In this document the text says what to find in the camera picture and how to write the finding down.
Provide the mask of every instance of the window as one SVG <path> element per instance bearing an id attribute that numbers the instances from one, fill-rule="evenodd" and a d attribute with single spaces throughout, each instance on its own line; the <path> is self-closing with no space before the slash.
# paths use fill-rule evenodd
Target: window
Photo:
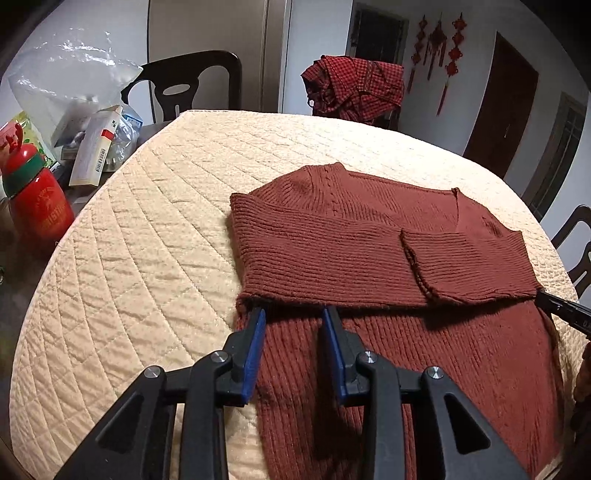
<path id="1" fill-rule="evenodd" d="M 524 193 L 524 201 L 538 221 L 548 212 L 570 170 L 579 147 L 585 114 L 583 105 L 562 94 L 546 150 Z"/>
<path id="2" fill-rule="evenodd" d="M 355 4 L 348 55 L 358 59 L 402 63 L 408 21 Z"/>

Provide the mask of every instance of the black tool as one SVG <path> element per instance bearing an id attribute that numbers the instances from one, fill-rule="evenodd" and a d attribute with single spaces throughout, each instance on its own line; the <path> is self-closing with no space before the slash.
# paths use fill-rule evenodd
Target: black tool
<path id="1" fill-rule="evenodd" d="M 335 307 L 323 312 L 333 385 L 344 406 L 365 407 L 360 480 L 404 480 L 402 403 L 411 404 L 417 477 L 526 480 L 484 416 L 440 367 L 397 368 L 344 330 Z"/>
<path id="2" fill-rule="evenodd" d="M 540 290 L 535 296 L 535 306 L 543 310 L 546 315 L 554 314 L 572 328 L 584 333 L 591 340 L 591 310 L 573 301 L 563 300 L 545 290 Z"/>
<path id="3" fill-rule="evenodd" d="M 265 311 L 192 367 L 146 368 L 90 431 L 55 480 L 167 480 L 174 415 L 185 404 L 179 480 L 227 480 L 223 406 L 243 407 L 256 382 Z"/>

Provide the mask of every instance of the cream quilted cover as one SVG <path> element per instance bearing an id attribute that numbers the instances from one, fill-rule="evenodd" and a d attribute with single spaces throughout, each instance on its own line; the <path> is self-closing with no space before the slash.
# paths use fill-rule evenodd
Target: cream quilted cover
<path id="1" fill-rule="evenodd" d="M 186 112 L 140 147 L 84 208 L 28 309 L 10 421 L 14 452 L 37 480 L 54 476 L 146 366 L 186 367 L 223 345 L 240 290 L 227 227 L 230 194 L 335 161 L 423 187 L 459 187 L 523 231 L 537 277 L 551 293 L 576 298 L 533 215 L 475 163 L 341 120 Z M 563 370 L 576 371 L 584 337 L 555 321 Z M 226 438 L 231 478 L 267 477 L 252 406 L 232 412 Z"/>

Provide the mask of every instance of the metal screw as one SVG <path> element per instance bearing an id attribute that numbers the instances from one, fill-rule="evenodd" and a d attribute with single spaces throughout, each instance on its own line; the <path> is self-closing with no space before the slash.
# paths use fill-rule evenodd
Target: metal screw
<path id="1" fill-rule="evenodd" d="M 378 356 L 370 350 L 359 354 L 359 359 L 366 364 L 374 364 L 378 361 Z"/>
<path id="2" fill-rule="evenodd" d="M 228 360 L 229 357 L 230 356 L 226 352 L 224 352 L 223 350 L 218 350 L 210 355 L 212 362 L 214 362 L 216 364 L 224 363 L 226 360 Z"/>
<path id="3" fill-rule="evenodd" d="M 156 365 L 151 365 L 144 370 L 144 377 L 146 378 L 158 378 L 162 373 L 162 369 Z"/>
<path id="4" fill-rule="evenodd" d="M 435 380 L 439 380 L 444 377 L 445 373 L 443 373 L 443 368 L 441 367 L 429 367 L 427 368 L 427 375 Z"/>

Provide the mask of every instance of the blue gripper pad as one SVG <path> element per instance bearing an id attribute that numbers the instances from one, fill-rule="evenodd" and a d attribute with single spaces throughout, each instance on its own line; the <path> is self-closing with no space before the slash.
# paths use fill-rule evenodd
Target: blue gripper pad
<path id="1" fill-rule="evenodd" d="M 330 376 L 332 377 L 333 388 L 339 405 L 343 405 L 348 397 L 345 388 L 345 363 L 336 339 L 335 328 L 330 319 L 328 309 L 322 311 L 322 331 L 327 342 L 327 353 L 330 363 Z"/>
<path id="2" fill-rule="evenodd" d="M 252 397 L 255 389 L 256 376 L 259 365 L 261 364 L 262 347 L 265 340 L 265 326 L 267 319 L 265 317 L 265 310 L 261 312 L 256 319 L 255 333 L 252 337 L 252 342 L 248 353 L 246 354 L 246 361 L 244 363 L 244 381 L 242 383 L 241 397 L 246 405 Z"/>

